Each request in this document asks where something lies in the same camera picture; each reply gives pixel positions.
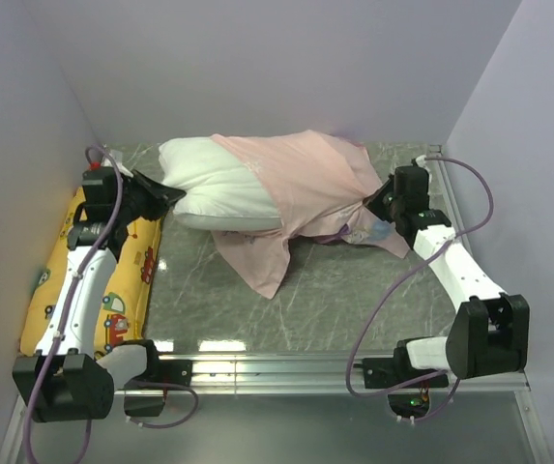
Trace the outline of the purple princess print pillowcase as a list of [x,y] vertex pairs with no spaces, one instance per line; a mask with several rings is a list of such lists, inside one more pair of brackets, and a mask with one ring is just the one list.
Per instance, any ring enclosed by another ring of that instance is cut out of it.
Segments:
[[408,253],[394,228],[364,206],[382,186],[364,146],[314,130],[212,139],[250,169],[279,212],[276,229],[212,234],[220,255],[262,297],[277,293],[294,238],[334,238],[346,229],[346,240],[355,246],[380,247],[398,258]]

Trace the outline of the white pillow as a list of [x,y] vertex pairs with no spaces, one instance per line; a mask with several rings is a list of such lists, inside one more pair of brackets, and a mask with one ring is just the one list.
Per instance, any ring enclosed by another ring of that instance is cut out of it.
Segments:
[[186,193],[173,207],[186,227],[263,232],[281,227],[280,213],[254,173],[209,137],[170,139],[159,146],[161,183]]

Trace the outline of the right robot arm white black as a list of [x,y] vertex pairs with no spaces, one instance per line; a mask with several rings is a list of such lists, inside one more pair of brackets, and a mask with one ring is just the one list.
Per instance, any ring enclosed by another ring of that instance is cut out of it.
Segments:
[[394,378],[412,387],[431,370],[459,379],[520,371],[527,363],[530,307],[488,277],[448,216],[431,208],[429,181],[419,162],[399,166],[368,204],[430,267],[455,311],[448,335],[398,342]]

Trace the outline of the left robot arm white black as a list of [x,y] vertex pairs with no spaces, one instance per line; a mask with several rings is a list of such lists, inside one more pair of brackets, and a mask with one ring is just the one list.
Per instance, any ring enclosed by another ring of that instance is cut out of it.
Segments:
[[115,392],[130,382],[150,389],[162,374],[153,341],[125,342],[96,360],[95,333],[129,225],[139,218],[163,218],[186,194],[138,171],[123,174],[117,167],[84,172],[82,190],[51,320],[34,355],[17,358],[13,367],[30,422],[104,419]]

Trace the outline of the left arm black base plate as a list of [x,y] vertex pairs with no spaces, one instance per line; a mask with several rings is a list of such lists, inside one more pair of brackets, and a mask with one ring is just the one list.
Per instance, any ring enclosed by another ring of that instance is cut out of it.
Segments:
[[189,387],[193,361],[189,359],[160,359],[154,382]]

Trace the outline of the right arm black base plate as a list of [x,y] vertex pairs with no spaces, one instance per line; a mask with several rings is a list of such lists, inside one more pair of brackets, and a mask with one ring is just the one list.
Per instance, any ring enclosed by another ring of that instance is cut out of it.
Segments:
[[387,389],[435,372],[434,369],[415,369],[407,361],[395,358],[363,358],[354,363],[354,368],[363,374],[366,390]]

